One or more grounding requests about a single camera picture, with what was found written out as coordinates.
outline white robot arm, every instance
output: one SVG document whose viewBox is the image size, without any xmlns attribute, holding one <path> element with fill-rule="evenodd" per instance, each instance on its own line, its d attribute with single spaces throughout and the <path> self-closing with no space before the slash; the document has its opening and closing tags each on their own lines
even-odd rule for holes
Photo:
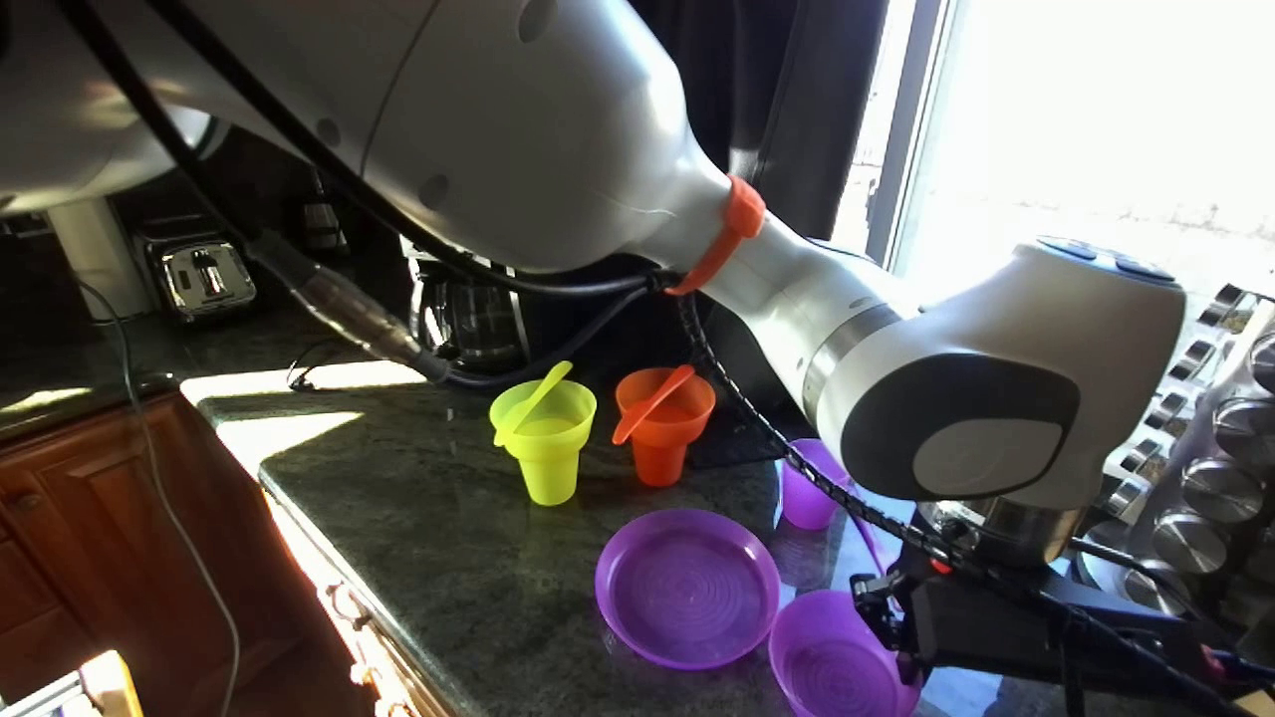
<svg viewBox="0 0 1275 717">
<path fill-rule="evenodd" d="M 98 5 L 166 103 L 288 147 L 143 0 Z M 687 272 L 722 227 L 731 182 L 625 0 L 187 6 L 376 191 L 476 254 L 565 270 L 631 253 Z M 32 211 L 75 198 L 136 119 L 56 9 L 3 8 L 0 94 L 22 112 L 0 139 L 0 211 Z M 703 291 L 743 319 L 858 482 L 940 501 L 936 519 L 955 512 L 1026 563 L 1051 559 L 1098 491 L 1183 311 L 1155 269 L 1052 242 L 921 313 L 871 262 L 771 214 Z"/>
</svg>

